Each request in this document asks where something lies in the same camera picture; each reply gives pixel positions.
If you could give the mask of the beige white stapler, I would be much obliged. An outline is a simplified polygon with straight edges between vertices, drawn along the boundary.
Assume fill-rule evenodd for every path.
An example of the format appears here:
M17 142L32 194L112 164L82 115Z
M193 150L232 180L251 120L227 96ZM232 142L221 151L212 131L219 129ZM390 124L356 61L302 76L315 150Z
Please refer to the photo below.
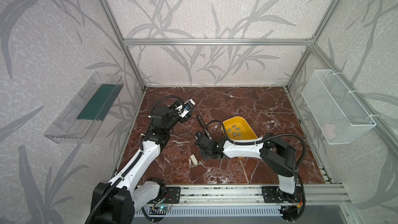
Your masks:
M196 156L195 155L191 155L190 156L190 160L191 160L191 162L192 162L192 164L194 165L194 166L197 166L199 163L198 163L198 160L196 159Z

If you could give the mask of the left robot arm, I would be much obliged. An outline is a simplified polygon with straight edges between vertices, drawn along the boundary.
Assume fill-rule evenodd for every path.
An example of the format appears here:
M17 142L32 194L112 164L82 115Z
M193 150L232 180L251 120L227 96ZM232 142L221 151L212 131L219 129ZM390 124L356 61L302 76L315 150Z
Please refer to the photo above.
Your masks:
M147 203L165 197L164 181L155 178L142 186L138 183L166 147L171 129L177 123L186 122L194 106L193 100L171 106L155 103L149 116L150 125L142 134L137 153L108 183L95 187L87 224L130 224L136 212Z

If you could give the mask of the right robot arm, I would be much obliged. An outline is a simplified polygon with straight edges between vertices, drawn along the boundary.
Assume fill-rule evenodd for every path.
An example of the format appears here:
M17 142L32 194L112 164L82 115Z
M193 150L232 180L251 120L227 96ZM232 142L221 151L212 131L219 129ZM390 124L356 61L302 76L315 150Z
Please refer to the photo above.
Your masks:
M266 135L266 141L257 140L230 142L228 139L214 141L203 135L196 134L196 146L200 149L203 159L222 158L255 158L263 160L278 175L279 192L281 195L293 195L296 188L296 149L282 138Z

